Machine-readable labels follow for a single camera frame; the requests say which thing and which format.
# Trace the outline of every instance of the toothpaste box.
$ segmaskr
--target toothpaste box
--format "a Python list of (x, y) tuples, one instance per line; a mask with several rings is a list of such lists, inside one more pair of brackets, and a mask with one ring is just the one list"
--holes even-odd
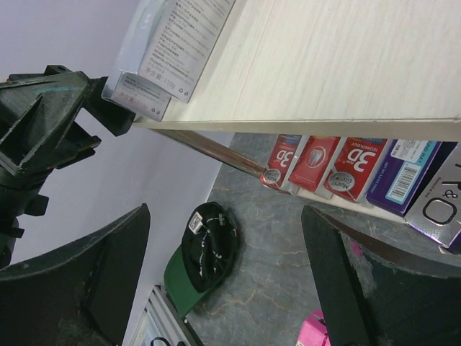
[(461, 144), (439, 166), (405, 216), (405, 222), (446, 248), (461, 233)]
[(326, 189), (352, 202), (369, 206), (365, 195), (387, 153), (387, 139), (346, 139), (324, 182)]
[(316, 195), (331, 198), (332, 193), (323, 182), (345, 140), (341, 137), (309, 137), (288, 180)]
[(441, 143), (394, 140), (367, 193), (368, 201), (403, 216)]
[(275, 190), (287, 190), (285, 178), (288, 176), (287, 173), (301, 138), (301, 135), (279, 135), (277, 137), (266, 169), (260, 179), (264, 185)]

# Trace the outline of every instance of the pink bag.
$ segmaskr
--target pink bag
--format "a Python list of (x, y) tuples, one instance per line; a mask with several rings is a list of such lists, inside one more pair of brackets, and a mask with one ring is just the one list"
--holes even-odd
[(322, 311), (315, 310), (303, 322), (296, 346), (331, 346)]

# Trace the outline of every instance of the cap label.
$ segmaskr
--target cap label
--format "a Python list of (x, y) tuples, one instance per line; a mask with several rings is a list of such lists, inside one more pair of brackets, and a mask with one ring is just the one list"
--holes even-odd
[(202, 219), (203, 219), (203, 217), (197, 211), (195, 212), (194, 216), (192, 216), (192, 219), (189, 222), (189, 229), (194, 234), (197, 234), (199, 229), (203, 226)]

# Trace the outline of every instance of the baseball cap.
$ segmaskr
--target baseball cap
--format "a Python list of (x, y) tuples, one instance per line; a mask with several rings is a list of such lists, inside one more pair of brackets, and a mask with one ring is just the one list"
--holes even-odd
[(164, 273), (168, 295), (181, 316), (230, 275), (237, 248), (232, 216), (216, 202), (199, 205)]

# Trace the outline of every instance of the purple toothpaste box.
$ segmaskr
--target purple toothpaste box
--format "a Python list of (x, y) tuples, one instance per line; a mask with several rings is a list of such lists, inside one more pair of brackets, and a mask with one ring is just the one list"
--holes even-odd
[(368, 201), (404, 216), (441, 142), (394, 140), (367, 193)]

